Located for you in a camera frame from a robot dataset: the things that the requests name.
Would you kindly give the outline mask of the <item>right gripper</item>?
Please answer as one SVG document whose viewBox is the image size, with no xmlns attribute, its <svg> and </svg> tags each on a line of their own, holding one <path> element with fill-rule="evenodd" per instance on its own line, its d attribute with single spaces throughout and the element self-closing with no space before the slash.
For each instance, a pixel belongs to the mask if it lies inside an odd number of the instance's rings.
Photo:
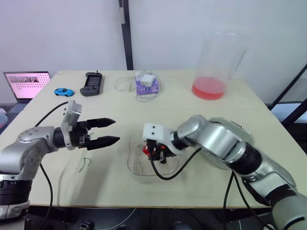
<svg viewBox="0 0 307 230">
<path fill-rule="evenodd" d="M 145 146 L 145 155 L 148 159 L 165 164 L 168 155 L 168 148 L 163 144 L 159 144 L 155 140 L 148 139 Z"/>
</svg>

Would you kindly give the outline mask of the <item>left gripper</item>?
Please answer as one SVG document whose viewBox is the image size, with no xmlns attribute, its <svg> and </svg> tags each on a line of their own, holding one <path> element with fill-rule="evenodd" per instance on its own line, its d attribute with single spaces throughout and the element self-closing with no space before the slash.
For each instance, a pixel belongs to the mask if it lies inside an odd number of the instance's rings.
<svg viewBox="0 0 307 230">
<path fill-rule="evenodd" d="M 120 137 L 105 136 L 91 140 L 88 130 L 97 127 L 107 127 L 114 124 L 116 121 L 110 118 L 97 118 L 86 121 L 77 122 L 70 131 L 71 144 L 78 148 L 87 148 L 87 150 L 95 150 L 105 148 L 115 144 L 120 140 Z"/>
</svg>

